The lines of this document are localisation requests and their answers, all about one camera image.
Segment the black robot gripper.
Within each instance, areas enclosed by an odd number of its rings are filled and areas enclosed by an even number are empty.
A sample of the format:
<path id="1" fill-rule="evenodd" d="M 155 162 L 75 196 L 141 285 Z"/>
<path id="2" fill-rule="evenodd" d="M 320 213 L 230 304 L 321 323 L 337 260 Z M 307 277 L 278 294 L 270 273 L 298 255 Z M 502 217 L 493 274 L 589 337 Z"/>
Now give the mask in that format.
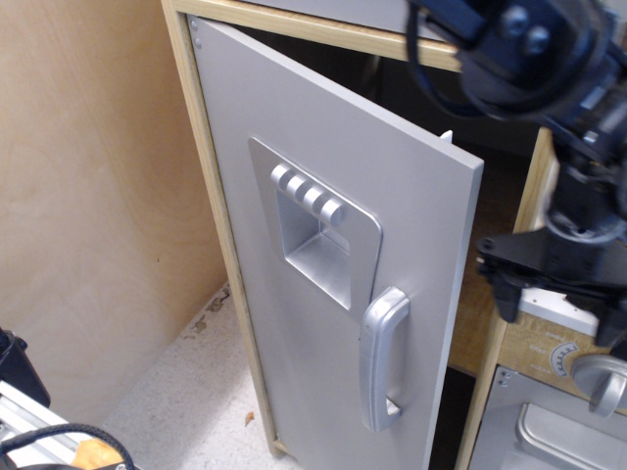
<path id="1" fill-rule="evenodd" d="M 626 292 L 626 220 L 615 186 L 595 169 L 562 164 L 541 229 L 488 236 L 477 249 L 501 318 L 515 323 L 525 286 L 591 294 Z M 613 348 L 626 336 L 626 297 L 603 302 L 595 343 Z"/>

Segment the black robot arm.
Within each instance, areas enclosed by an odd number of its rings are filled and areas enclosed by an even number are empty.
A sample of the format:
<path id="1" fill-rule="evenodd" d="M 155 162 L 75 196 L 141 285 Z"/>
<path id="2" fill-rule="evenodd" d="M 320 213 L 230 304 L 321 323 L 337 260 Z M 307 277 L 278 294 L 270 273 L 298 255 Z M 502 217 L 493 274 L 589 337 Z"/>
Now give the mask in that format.
<path id="1" fill-rule="evenodd" d="M 456 46 L 465 103 L 424 72 L 418 30 Z M 522 292 L 564 294 L 599 322 L 596 344 L 626 354 L 626 54 L 598 1 L 412 1 L 411 73 L 448 113 L 524 120 L 553 137 L 558 176 L 543 228 L 483 238 L 480 271 L 501 317 Z"/>

